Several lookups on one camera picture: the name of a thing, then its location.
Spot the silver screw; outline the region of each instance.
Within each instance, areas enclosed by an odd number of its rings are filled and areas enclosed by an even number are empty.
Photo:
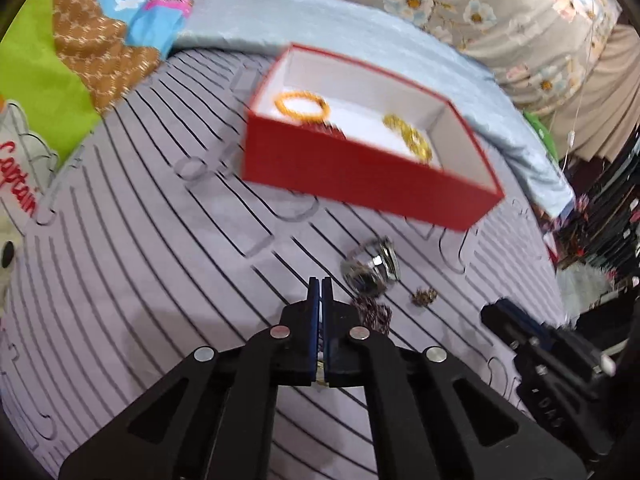
[[[201,346],[193,353],[196,361],[200,361],[201,363],[211,361],[215,355],[216,351],[208,346]]]
[[[291,330],[289,330],[288,326],[276,325],[271,328],[269,333],[271,334],[271,337],[273,337],[274,339],[284,339],[286,337],[289,337]]]
[[[432,363],[441,363],[444,361],[444,359],[447,358],[447,351],[444,348],[440,348],[439,346],[432,346],[431,348],[427,348],[424,354]]]
[[[369,329],[365,326],[354,326],[351,330],[349,330],[349,335],[354,339],[363,341],[367,337],[369,337],[369,335],[371,335],[371,332],[369,332]]]

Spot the open box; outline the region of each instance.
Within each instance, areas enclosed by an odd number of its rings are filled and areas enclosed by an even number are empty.
[[[282,115],[281,92],[325,99],[328,122],[345,138]],[[317,105],[287,102],[299,112]],[[433,151],[422,163],[383,124],[395,114]],[[246,180],[466,230],[504,193],[474,133],[441,95],[379,67],[301,45],[276,60],[250,102],[242,177]]]

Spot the green object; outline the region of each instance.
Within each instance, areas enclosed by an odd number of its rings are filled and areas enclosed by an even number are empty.
[[[27,0],[0,43],[0,95],[18,101],[29,128],[60,163],[100,120],[82,80],[56,55],[53,0]]]
[[[533,129],[540,136],[542,143],[545,145],[546,151],[553,157],[554,160],[558,160],[558,150],[556,150],[556,144],[551,136],[551,132],[546,129],[546,126],[542,124],[540,118],[536,114],[530,114],[529,112],[523,112],[524,118],[533,126]]]

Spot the white cloud print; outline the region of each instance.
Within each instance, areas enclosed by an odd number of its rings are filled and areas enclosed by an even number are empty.
[[[125,9],[137,9],[145,0],[116,0],[116,11]]]

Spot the light blue blanket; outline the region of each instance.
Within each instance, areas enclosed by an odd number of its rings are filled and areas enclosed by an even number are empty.
[[[380,10],[342,0],[196,0],[174,49],[275,55],[290,43],[357,57],[439,92],[502,153],[533,203],[552,218],[573,203],[567,180],[491,72]]]

